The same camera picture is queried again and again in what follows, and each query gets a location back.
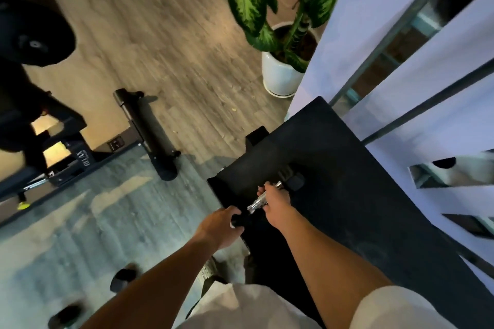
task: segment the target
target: soil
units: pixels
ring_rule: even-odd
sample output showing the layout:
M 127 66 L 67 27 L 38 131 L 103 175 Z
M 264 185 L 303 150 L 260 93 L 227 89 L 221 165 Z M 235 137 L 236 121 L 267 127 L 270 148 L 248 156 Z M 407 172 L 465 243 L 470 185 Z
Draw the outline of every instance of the soil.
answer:
M 285 43 L 285 37 L 289 32 L 290 27 L 291 25 L 282 26 L 275 30 L 276 36 L 283 43 Z M 314 38 L 314 35 L 312 35 L 310 31 L 308 31 L 307 34 L 304 35 L 304 37 L 302 38 L 302 40 L 300 41 L 298 47 L 296 48 L 296 50 L 294 50 L 294 52 L 304 60 L 309 61 L 312 58 L 314 51 L 316 51 L 316 47 L 317 47 L 316 38 Z M 287 63 L 287 60 L 285 59 L 284 51 L 271 52 L 271 55 L 273 55 L 276 60 L 279 60 L 285 64 Z

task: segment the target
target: person's left arm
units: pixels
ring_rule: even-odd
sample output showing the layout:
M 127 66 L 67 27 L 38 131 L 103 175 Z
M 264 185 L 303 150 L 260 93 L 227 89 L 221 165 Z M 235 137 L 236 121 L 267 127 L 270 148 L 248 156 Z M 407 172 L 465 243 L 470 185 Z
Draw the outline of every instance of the person's left arm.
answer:
M 206 217 L 194 236 L 103 305 L 81 329 L 169 329 L 194 279 L 206 261 L 244 231 L 230 221 L 240 210 L 230 206 Z

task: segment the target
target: white shirt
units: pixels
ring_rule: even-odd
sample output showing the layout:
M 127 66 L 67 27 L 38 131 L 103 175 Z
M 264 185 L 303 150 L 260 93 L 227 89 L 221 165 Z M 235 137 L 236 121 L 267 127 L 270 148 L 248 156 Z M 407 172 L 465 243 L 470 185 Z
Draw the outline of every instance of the white shirt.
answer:
M 266 286 L 213 283 L 177 329 L 320 329 Z M 456 329 L 421 295 L 398 286 L 377 289 L 358 306 L 350 329 Z

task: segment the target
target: yellow tag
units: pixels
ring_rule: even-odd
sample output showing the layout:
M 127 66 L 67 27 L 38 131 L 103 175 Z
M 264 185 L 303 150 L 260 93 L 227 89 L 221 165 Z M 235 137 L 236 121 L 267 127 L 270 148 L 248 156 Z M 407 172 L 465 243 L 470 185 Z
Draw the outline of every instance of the yellow tag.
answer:
M 29 208 L 30 206 L 31 206 L 31 203 L 20 202 L 19 205 L 17 206 L 17 209 L 19 209 L 19 210 L 26 209 L 26 208 Z

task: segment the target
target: white sleeve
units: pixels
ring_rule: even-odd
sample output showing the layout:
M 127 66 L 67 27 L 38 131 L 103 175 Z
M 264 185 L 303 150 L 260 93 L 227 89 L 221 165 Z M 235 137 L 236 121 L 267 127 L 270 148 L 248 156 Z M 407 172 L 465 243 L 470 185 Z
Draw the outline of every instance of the white sleeve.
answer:
M 367 295 L 357 307 L 350 329 L 456 329 L 423 296 L 399 286 Z

